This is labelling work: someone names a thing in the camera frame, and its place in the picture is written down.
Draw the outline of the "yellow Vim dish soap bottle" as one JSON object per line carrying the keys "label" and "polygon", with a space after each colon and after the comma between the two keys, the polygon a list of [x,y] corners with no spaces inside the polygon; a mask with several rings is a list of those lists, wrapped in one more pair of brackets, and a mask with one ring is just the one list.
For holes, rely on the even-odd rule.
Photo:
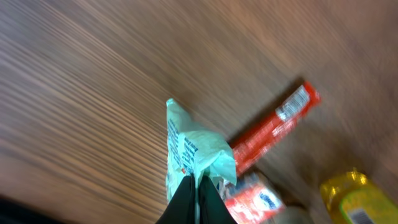
{"label": "yellow Vim dish soap bottle", "polygon": [[328,214],[336,224],[397,224],[397,205],[365,174],[356,170],[320,185]]}

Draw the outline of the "red Nescafe sachet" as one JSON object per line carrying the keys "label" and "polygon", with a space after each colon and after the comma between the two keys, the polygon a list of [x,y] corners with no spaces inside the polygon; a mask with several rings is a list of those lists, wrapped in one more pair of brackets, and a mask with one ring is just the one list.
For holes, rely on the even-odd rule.
{"label": "red Nescafe sachet", "polygon": [[235,137],[230,146],[236,161],[236,175],[252,167],[320,102],[319,92],[309,82],[303,82],[268,115]]}

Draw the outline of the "teal wipes packet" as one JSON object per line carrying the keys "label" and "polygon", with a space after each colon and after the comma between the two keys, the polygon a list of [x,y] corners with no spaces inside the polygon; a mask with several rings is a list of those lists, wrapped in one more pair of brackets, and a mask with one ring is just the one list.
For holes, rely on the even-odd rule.
{"label": "teal wipes packet", "polygon": [[236,184],[233,150],[224,137],[194,121],[174,99],[167,109],[167,201],[170,202],[182,179],[193,176],[195,187],[207,176],[214,185],[223,180]]}

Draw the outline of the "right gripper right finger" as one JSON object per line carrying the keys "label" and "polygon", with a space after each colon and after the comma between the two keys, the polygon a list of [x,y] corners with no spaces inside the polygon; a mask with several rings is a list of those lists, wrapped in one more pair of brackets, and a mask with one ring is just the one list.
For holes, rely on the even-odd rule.
{"label": "right gripper right finger", "polygon": [[211,179],[203,176],[198,188],[200,224],[236,224]]}

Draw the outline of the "orange Kleenex tissue pack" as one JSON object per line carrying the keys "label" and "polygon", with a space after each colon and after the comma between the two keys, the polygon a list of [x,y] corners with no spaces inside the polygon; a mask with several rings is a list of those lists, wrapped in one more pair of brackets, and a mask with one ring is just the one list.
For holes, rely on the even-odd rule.
{"label": "orange Kleenex tissue pack", "polygon": [[280,194],[260,172],[247,173],[221,191],[226,208],[237,223],[262,223],[285,208]]}

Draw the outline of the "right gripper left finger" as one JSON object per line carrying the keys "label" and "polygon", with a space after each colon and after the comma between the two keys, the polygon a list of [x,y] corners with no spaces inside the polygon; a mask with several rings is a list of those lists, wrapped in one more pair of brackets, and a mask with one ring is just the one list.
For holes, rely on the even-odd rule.
{"label": "right gripper left finger", "polygon": [[195,223],[195,179],[185,176],[156,224]]}

